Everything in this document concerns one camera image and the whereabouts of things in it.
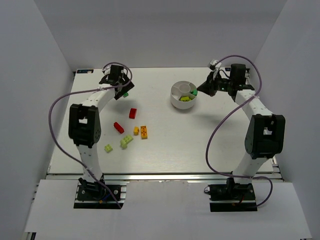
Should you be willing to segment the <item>small dark green lego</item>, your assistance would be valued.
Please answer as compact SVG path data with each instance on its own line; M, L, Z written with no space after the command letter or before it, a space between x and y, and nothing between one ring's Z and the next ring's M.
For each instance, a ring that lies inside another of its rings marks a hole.
M198 95L198 91L197 89L194 89L190 92L192 95L197 96Z

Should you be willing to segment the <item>lime green lego brick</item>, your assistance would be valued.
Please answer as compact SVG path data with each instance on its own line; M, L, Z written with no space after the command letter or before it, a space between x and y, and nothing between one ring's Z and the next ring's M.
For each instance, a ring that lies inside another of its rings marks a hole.
M192 99L189 97L189 96L183 96L179 99L181 102L189 102L191 101Z

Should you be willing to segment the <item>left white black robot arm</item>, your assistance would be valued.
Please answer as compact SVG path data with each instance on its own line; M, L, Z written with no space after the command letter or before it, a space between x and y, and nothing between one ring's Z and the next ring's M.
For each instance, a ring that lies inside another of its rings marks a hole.
M68 136L73 140L84 164L83 176L79 179L81 193L90 200L100 201L107 196L98 157L97 143L101 138L100 112L107 103L117 100L134 87L128 77L128 68L119 64L109 64L103 69L99 90L95 90L86 100L72 104L69 108Z

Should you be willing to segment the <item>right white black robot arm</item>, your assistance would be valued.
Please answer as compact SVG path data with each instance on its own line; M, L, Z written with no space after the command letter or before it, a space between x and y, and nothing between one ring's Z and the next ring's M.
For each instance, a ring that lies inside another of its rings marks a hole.
M229 193L247 189L258 170L269 159L283 150L286 120L274 114L258 98L258 91L247 82L247 68L235 63L229 75L219 67L212 67L207 79L197 91L213 97L226 92L243 110L249 120L244 138L245 155L231 174L227 175L226 189Z

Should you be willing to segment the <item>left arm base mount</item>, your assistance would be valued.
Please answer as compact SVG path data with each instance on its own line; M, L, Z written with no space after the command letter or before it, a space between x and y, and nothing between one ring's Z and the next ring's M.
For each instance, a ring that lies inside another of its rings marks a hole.
M127 186L120 184L108 184L114 197L122 207L126 199ZM74 209L102 209L102 210L119 210L119 206L114 201L113 197L106 190L101 196L92 196L81 185L78 186L74 200Z

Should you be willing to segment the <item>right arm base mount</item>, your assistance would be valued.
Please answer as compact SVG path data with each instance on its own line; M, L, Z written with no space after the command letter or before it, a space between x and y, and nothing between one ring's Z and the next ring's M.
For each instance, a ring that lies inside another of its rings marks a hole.
M257 202L253 185L210 184L204 188L209 196L209 208L212 213L257 212Z

